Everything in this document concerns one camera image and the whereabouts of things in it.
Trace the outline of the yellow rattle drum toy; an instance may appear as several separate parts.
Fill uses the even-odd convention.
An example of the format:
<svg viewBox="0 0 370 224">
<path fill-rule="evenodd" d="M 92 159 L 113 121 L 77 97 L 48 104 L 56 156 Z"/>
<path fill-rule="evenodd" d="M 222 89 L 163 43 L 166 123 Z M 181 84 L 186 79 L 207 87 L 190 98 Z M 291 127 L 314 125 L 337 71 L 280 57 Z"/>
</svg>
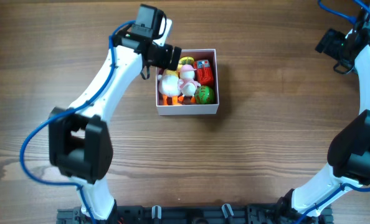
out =
<svg viewBox="0 0 370 224">
<path fill-rule="evenodd" d="M 191 66 L 193 66 L 194 65 L 194 58 L 189 57 L 189 56 L 180 58 L 179 59 L 179 63 L 178 63 L 178 67 L 177 67 L 177 71 L 180 72 L 181 71 L 181 68 L 184 65 L 191 65 Z"/>
</svg>

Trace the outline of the white plush duck yellow hat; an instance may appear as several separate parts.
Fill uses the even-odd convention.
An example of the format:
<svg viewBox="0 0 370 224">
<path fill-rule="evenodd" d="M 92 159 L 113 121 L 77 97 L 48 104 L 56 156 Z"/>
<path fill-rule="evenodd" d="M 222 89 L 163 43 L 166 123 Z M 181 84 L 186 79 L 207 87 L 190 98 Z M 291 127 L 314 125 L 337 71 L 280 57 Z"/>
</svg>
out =
<svg viewBox="0 0 370 224">
<path fill-rule="evenodd" d="M 181 105 L 178 96 L 181 94 L 179 89 L 179 76 L 173 70 L 165 70 L 162 75 L 158 75 L 158 91 L 162 94 L 163 105 L 168 106 L 168 98 L 171 98 L 172 105 Z"/>
</svg>

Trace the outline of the white duck with pink hat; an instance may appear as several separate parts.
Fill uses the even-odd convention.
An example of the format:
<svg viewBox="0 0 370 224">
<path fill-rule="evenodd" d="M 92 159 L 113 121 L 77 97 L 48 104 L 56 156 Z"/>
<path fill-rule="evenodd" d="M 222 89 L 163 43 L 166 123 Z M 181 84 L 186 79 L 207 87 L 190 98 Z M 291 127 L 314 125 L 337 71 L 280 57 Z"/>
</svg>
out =
<svg viewBox="0 0 370 224">
<path fill-rule="evenodd" d="M 178 88 L 181 92 L 178 100 L 183 102 L 185 97 L 191 98 L 191 103 L 196 104 L 195 93 L 201 84 L 195 80 L 196 69 L 192 65 L 185 64 L 180 69 Z"/>
</svg>

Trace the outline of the red toy fire truck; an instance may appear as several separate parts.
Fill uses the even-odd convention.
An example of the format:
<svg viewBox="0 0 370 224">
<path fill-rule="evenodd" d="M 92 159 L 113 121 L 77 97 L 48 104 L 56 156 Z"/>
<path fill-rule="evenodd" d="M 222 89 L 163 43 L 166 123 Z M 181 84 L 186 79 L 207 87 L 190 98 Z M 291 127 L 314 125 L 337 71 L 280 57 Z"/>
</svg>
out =
<svg viewBox="0 0 370 224">
<path fill-rule="evenodd" d="M 214 75 L 208 60 L 197 60 L 194 62 L 196 69 L 196 80 L 201 84 L 209 87 L 214 86 Z"/>
</svg>

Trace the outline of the green ball with red numbers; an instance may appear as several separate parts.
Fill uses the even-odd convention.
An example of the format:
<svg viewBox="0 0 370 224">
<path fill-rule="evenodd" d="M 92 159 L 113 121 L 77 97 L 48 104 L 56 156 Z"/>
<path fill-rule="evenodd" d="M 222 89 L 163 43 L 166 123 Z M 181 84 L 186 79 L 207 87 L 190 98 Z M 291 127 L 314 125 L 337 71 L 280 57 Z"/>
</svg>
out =
<svg viewBox="0 0 370 224">
<path fill-rule="evenodd" d="M 209 105 L 215 102 L 215 91 L 209 86 L 198 87 L 194 96 L 199 105 Z"/>
</svg>

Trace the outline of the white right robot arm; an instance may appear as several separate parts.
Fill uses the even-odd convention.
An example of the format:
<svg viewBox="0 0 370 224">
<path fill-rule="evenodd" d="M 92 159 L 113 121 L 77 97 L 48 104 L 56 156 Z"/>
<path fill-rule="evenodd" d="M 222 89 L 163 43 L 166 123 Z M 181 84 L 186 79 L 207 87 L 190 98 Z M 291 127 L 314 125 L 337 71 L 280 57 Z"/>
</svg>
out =
<svg viewBox="0 0 370 224">
<path fill-rule="evenodd" d="M 347 33 L 328 30 L 316 51 L 329 55 L 344 74 L 359 78 L 359 114 L 332 140 L 325 166 L 305 185 L 291 189 L 272 211 L 277 223 L 318 223 L 332 202 L 350 191 L 370 192 L 370 4 L 355 0 L 361 8 L 350 17 L 319 3 L 319 7 L 347 19 Z"/>
</svg>

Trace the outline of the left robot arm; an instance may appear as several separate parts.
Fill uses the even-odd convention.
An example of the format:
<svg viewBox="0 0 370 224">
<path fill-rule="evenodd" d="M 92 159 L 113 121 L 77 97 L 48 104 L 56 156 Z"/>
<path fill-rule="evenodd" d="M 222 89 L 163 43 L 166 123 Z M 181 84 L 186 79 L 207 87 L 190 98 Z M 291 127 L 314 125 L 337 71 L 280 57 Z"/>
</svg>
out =
<svg viewBox="0 0 370 224">
<path fill-rule="evenodd" d="M 106 174 L 113 159 L 108 124 L 125 90 L 150 67 L 175 69 L 181 48 L 166 44 L 172 22 L 142 4 L 134 21 L 109 36 L 107 57 L 87 89 L 67 109 L 50 113 L 49 160 L 75 184 L 81 206 L 59 210 L 57 223 L 115 223 L 116 200 Z"/>
</svg>

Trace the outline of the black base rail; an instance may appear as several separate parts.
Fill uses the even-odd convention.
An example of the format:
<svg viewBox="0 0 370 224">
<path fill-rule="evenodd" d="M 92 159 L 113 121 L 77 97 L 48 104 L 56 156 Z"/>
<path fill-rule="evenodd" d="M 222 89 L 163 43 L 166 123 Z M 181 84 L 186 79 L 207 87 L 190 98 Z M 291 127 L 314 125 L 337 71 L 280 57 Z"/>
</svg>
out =
<svg viewBox="0 0 370 224">
<path fill-rule="evenodd" d="M 229 204 L 215 207 L 114 206 L 112 215 L 107 220 L 98 220 L 97 223 L 294 223 L 301 217 L 295 212 L 291 212 L 288 217 L 279 216 L 275 208 L 273 203 L 242 207 Z"/>
</svg>

